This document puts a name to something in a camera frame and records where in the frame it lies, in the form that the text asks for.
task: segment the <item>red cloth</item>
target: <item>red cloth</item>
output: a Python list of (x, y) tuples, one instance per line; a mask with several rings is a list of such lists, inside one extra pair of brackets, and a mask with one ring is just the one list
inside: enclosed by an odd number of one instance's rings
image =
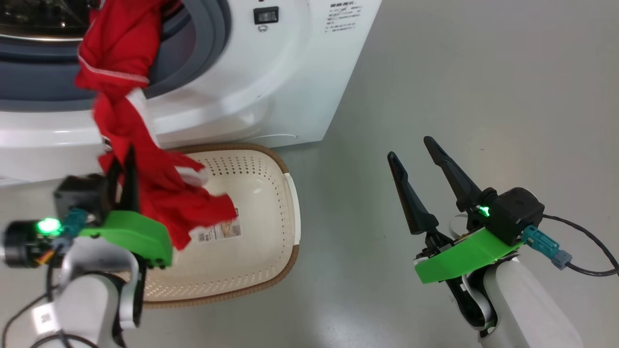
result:
[(114, 157), (124, 162), (134, 146), (141, 214), (168, 228), (174, 246), (182, 250), (189, 231), (235, 217), (228, 196), (211, 196), (201, 186), (183, 181), (175, 167), (200, 172), (204, 166), (189, 157), (161, 150), (138, 111), (126, 98), (148, 86), (147, 76), (160, 43), (162, 3), (166, 0), (106, 0), (92, 11), (91, 26), (79, 48), (81, 71), (76, 85), (97, 90), (93, 117), (112, 151), (99, 157), (107, 172)]

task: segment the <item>laundry basket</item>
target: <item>laundry basket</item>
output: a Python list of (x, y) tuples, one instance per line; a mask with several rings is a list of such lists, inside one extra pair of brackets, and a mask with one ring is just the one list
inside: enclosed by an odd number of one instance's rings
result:
[(253, 144), (179, 149), (209, 169), (205, 188), (227, 193), (237, 209), (231, 224), (198, 228), (176, 251), (172, 267), (147, 273), (145, 308), (202, 305), (272, 287), (297, 260), (301, 215), (284, 161)]

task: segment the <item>black cable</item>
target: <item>black cable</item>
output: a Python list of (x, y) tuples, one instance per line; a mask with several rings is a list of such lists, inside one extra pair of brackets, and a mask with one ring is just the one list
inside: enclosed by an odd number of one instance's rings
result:
[[(45, 297), (47, 298), (48, 303), (54, 302), (54, 284), (52, 283), (54, 277), (54, 265), (58, 260), (58, 251), (60, 250), (60, 248), (61, 247), (59, 246), (54, 250), (54, 254), (51, 257), (50, 262), (47, 264), (47, 273), (45, 276)], [(65, 348), (72, 348), (62, 328), (58, 331), (57, 335), (63, 342)]]
[(615, 269), (611, 269), (610, 271), (604, 271), (604, 272), (597, 272), (597, 271), (590, 271), (588, 269), (584, 269), (584, 268), (580, 268), (578, 266), (575, 266), (573, 263), (566, 263), (565, 265), (578, 272), (578, 273), (582, 273), (582, 274), (586, 274), (587, 276), (592, 276), (592, 277), (608, 277), (608, 276), (614, 276), (615, 274), (619, 275), (619, 263), (617, 262), (617, 260), (615, 259), (615, 257), (613, 256), (613, 254), (610, 252), (610, 250), (608, 250), (608, 248), (604, 245), (604, 243), (602, 243), (601, 240), (599, 240), (593, 233), (589, 232), (586, 228), (573, 223), (572, 221), (563, 219), (561, 217), (557, 217), (557, 216), (552, 216), (552, 215), (543, 215), (544, 219), (550, 219), (550, 220), (555, 220), (555, 221), (559, 221), (562, 222), (576, 230), (579, 230), (580, 232), (584, 233), (587, 237), (589, 237), (597, 246), (600, 247), (600, 249), (602, 249), (602, 252), (604, 253), (604, 255), (606, 255), (606, 257), (608, 258), (608, 260), (610, 261), (610, 263), (613, 265), (613, 267)]
[(31, 301), (26, 306), (24, 306), (22, 309), (20, 309), (14, 316), (12, 316), (9, 319), (9, 321), (6, 322), (6, 324), (4, 325), (4, 329), (2, 330), (2, 348), (6, 348), (6, 335), (7, 335), (7, 333), (9, 333), (9, 328), (11, 327), (13, 322), (15, 320), (17, 320), (20, 316), (22, 316), (22, 314), (24, 314), (32, 306), (36, 305), (37, 302), (39, 302), (40, 300), (43, 300), (45, 298), (45, 296), (46, 296), (46, 294), (43, 294), (43, 295), (35, 298), (33, 301)]
[[(68, 339), (72, 339), (73, 341), (84, 343), (86, 346), (89, 346), (90, 348), (97, 348), (96, 344), (90, 342), (86, 338), (83, 338), (83, 337), (80, 337), (80, 336), (76, 336), (76, 335), (72, 335), (72, 334), (65, 334), (65, 337), (68, 338)], [(40, 339), (39, 341), (34, 343), (32, 346), (30, 346), (30, 348), (41, 347), (43, 344), (46, 344), (47, 342), (53, 341), (55, 339), (61, 339), (60, 335), (59, 334), (55, 334), (55, 335), (47, 336), (47, 337), (45, 337), (43, 339)]]

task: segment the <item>washing machine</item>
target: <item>washing machine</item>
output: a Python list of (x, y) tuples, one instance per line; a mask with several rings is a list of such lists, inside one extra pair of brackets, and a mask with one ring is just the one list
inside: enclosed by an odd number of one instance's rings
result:
[[(171, 0), (145, 89), (162, 147), (320, 141), (381, 0)], [(96, 0), (0, 1), (0, 186), (98, 172), (74, 86)]]

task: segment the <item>white washing machine panel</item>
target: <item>white washing machine panel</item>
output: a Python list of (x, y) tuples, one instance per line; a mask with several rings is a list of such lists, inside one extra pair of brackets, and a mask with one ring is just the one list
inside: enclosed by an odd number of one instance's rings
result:
[[(232, 29), (219, 60), (192, 82), (148, 101), (158, 140), (168, 148), (321, 140), (380, 2), (229, 1)], [(272, 6), (279, 7), (279, 22), (254, 24), (253, 10)], [(0, 177), (40, 181), (96, 172), (100, 151), (88, 110), (0, 111)]]

